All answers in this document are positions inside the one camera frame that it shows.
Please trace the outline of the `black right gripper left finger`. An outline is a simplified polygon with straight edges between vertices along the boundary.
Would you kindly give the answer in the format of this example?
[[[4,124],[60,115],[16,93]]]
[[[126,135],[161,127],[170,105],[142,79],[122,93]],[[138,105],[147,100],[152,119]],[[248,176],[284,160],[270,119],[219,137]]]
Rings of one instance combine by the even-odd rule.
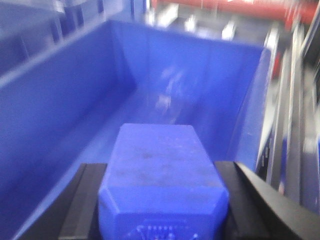
[[[99,230],[98,192],[106,168],[106,163],[85,165],[60,229],[59,240],[102,239]]]

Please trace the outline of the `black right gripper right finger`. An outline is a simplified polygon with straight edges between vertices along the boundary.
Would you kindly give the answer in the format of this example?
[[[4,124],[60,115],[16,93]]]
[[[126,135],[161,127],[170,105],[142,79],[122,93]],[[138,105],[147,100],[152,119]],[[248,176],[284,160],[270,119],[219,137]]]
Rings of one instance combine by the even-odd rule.
[[[283,196],[240,162],[214,163],[229,192],[224,240],[318,240],[320,217]]]

